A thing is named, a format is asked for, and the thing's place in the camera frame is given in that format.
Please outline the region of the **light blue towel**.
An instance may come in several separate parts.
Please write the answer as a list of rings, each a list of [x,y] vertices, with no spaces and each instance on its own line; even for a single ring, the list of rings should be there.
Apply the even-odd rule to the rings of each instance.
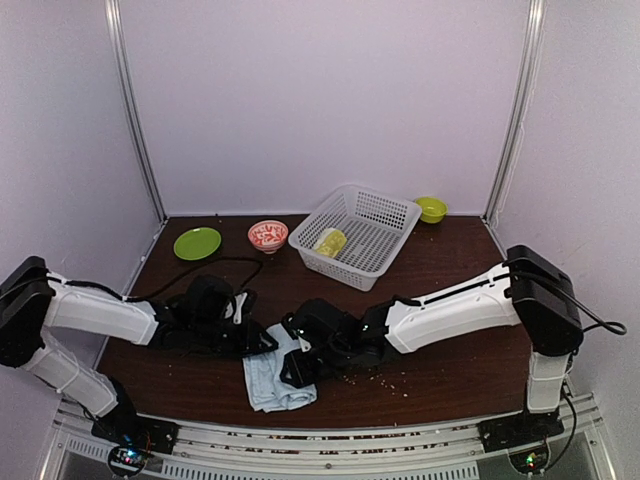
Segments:
[[[250,406],[265,413],[290,411],[311,405],[317,400],[314,384],[296,388],[284,383],[280,373],[287,353],[300,347],[281,324],[266,332],[278,342],[278,349],[243,359],[245,385]]]

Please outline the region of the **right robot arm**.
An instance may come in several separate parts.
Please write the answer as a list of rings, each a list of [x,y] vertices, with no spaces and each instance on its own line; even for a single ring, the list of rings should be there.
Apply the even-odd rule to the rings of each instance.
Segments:
[[[357,318],[324,299],[304,302],[281,324],[299,346],[285,354],[281,380],[311,385],[351,367],[374,367],[399,355],[480,330],[521,325],[531,356],[520,413],[479,426],[485,443],[534,442],[564,431],[559,418],[563,384],[573,357],[594,328],[624,336],[627,328],[606,321],[578,300],[570,277],[525,245],[456,286],[419,297],[394,296]]]

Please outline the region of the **green crocodile pattern towel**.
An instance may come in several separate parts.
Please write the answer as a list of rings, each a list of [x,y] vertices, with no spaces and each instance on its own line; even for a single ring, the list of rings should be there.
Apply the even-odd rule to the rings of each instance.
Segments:
[[[312,250],[320,255],[334,259],[345,247],[346,243],[347,238],[341,230],[326,228],[317,238]]]

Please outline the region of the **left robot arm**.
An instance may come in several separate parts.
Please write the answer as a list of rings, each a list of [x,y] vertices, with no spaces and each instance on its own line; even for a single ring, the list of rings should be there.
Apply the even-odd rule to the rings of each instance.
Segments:
[[[124,387],[78,360],[51,333],[72,329],[158,350],[195,350],[215,358],[270,353],[277,341],[251,311],[257,295],[199,275],[166,302],[130,297],[91,281],[53,274],[27,258],[1,285],[1,363],[23,369],[79,403],[98,430],[123,444],[148,435]]]

